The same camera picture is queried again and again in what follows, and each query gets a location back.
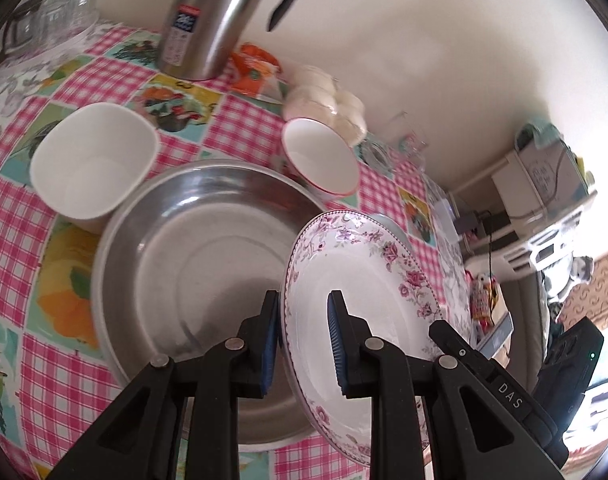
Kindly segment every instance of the tablecloth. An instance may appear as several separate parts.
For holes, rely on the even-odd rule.
[[[98,237],[56,217],[35,194],[28,165],[40,129],[94,102],[125,105],[159,130],[149,177],[210,157],[268,166],[283,124],[279,106],[228,92],[234,69],[190,83],[160,74],[154,33],[105,23],[83,53],[0,84],[0,445],[18,471],[43,478],[120,391],[104,364],[88,286]],[[446,318],[470,335],[462,256],[432,205],[443,191],[392,153],[395,173],[360,159],[359,191],[332,208],[390,216],[410,234]],[[413,216],[429,218],[417,232]],[[181,460],[178,476],[181,477]],[[265,453],[242,453],[243,480],[361,478],[363,467],[319,435]]]

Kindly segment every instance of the stainless steel kettle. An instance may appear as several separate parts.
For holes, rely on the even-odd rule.
[[[260,0],[175,0],[157,51],[159,70],[201,81],[222,73]],[[271,15],[273,30],[295,0],[282,0]]]

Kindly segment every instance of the white square bowl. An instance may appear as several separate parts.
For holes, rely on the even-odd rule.
[[[39,145],[30,181],[51,209],[99,234],[145,179],[159,145],[152,124],[128,108],[87,105],[62,120]]]

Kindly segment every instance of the label sticker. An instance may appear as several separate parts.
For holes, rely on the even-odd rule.
[[[181,65],[200,13],[196,7],[183,4],[177,9],[177,16],[164,44],[162,59],[165,62],[175,66]]]

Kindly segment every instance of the curtain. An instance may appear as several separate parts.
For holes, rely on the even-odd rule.
[[[584,316],[600,330],[608,327],[608,255],[595,263],[591,283],[577,285],[571,291],[559,321],[568,330]]]

